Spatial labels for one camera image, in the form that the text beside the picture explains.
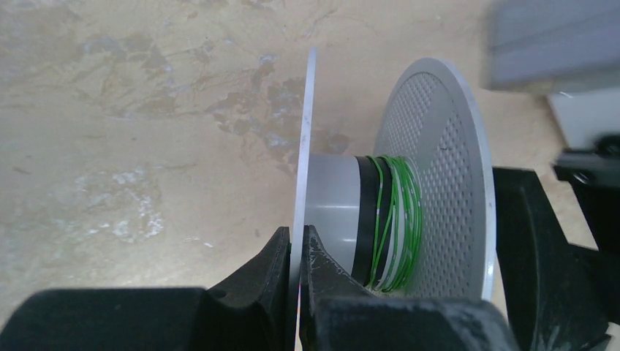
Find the wire spool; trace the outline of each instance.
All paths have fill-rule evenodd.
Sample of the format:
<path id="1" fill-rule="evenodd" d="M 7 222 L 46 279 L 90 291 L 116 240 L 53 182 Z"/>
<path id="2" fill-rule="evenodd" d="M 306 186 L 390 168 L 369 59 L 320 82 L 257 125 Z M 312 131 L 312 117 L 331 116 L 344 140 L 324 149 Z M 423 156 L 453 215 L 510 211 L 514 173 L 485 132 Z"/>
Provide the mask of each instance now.
<path id="1" fill-rule="evenodd" d="M 314 68 L 311 79 L 313 88 Z M 302 144 L 309 145 L 309 137 L 302 123 Z M 299 218 L 316 227 L 347 273 L 376 293 L 490 300 L 496 237 L 491 155 L 473 94 L 458 71 L 433 58 L 411 65 L 387 102 L 373 156 L 300 148 L 296 224 Z M 298 272 L 302 237 L 303 226 L 294 227 L 292 272 Z"/>

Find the gray object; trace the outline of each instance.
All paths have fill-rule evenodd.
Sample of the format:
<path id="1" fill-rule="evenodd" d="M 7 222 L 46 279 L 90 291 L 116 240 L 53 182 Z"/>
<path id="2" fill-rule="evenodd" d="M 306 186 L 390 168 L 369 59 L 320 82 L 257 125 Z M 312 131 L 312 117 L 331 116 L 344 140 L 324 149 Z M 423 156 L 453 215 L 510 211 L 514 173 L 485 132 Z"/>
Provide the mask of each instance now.
<path id="1" fill-rule="evenodd" d="M 406 156 L 420 179 L 423 244 L 409 295 L 490 300 L 491 155 L 473 94 L 451 64 L 424 58 L 405 71 L 387 101 L 374 154 Z"/>
<path id="2" fill-rule="evenodd" d="M 348 273 L 353 270 L 360 218 L 360 166 L 353 156 L 310 154 L 307 225 Z"/>
<path id="3" fill-rule="evenodd" d="M 488 15 L 488 87 L 590 91 L 620 83 L 620 2 L 501 1 Z"/>

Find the thin white disc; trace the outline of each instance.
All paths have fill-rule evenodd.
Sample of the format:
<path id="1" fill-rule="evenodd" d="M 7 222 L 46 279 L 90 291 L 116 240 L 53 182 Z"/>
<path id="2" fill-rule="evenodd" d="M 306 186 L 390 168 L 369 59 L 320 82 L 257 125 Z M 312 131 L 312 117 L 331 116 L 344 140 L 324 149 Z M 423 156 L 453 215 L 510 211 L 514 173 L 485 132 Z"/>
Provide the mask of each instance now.
<path id="1" fill-rule="evenodd" d="M 299 138 L 299 160 L 297 163 L 297 191 L 295 193 L 295 213 L 292 223 L 289 290 L 287 296 L 287 350 L 295 348 L 297 321 L 297 302 L 299 294 L 299 269 L 303 243 L 304 214 L 306 212 L 306 188 L 308 186 L 308 163 L 310 160 L 310 137 L 312 128 L 312 105 L 314 103 L 314 75 L 317 65 L 317 50 L 312 48 L 308 56 L 306 70 L 306 90 L 303 94 L 303 113 L 301 116 L 301 136 Z"/>

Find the gray plastic cylinder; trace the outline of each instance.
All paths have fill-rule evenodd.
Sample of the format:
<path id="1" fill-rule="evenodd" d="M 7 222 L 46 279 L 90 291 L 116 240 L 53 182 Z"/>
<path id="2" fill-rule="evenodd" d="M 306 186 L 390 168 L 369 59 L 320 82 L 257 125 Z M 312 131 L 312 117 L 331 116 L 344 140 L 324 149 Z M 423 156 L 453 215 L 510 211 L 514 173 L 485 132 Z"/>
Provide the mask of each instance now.
<path id="1" fill-rule="evenodd" d="M 305 225 L 314 225 L 325 250 L 353 270 L 360 217 L 360 167 L 353 156 L 310 154 Z"/>

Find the spool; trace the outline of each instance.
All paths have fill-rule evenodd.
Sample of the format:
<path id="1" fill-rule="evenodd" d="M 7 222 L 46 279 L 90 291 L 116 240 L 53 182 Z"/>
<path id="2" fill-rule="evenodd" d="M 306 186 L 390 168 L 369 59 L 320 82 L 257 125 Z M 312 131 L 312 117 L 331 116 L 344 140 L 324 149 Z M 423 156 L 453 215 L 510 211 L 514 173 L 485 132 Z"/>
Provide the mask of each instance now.
<path id="1" fill-rule="evenodd" d="M 314 96 L 314 55 L 306 97 L 309 88 Z M 312 224 L 332 258 L 368 285 L 376 176 L 363 156 L 310 154 L 306 111 L 304 100 L 291 271 L 296 267 L 298 272 L 301 259 L 301 223 Z M 391 295 L 489 301 L 496 243 L 491 154 L 473 94 L 451 64 L 423 58 L 404 72 L 387 101 L 373 155 L 405 158 L 421 193 L 420 253 L 406 287 Z M 390 181 L 385 179 L 384 186 Z M 389 233 L 390 244 L 377 267 L 380 279 L 386 277 L 387 261 L 401 254 L 393 250 L 394 229 Z"/>

